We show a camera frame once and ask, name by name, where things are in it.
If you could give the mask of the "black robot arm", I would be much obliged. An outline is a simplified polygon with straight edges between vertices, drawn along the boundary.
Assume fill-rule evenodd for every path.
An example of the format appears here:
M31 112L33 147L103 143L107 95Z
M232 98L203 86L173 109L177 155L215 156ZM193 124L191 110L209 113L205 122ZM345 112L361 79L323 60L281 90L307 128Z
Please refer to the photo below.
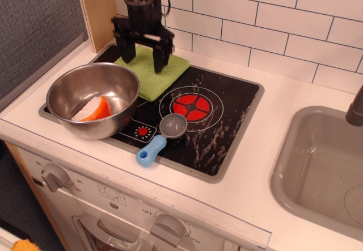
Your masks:
M154 71L159 73L168 64L173 51L174 34L162 25L161 0L124 0L128 17L112 18L114 37L124 62L136 56L135 44L153 49Z

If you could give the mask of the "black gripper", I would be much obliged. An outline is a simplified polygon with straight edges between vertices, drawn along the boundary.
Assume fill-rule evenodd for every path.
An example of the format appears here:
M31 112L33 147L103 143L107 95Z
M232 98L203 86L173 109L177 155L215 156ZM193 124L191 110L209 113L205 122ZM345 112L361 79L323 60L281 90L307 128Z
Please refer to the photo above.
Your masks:
M155 73L160 73L168 64L174 50L174 34L162 23L161 0L124 0L128 17L114 17L114 36L125 63L136 56L135 42L153 47Z

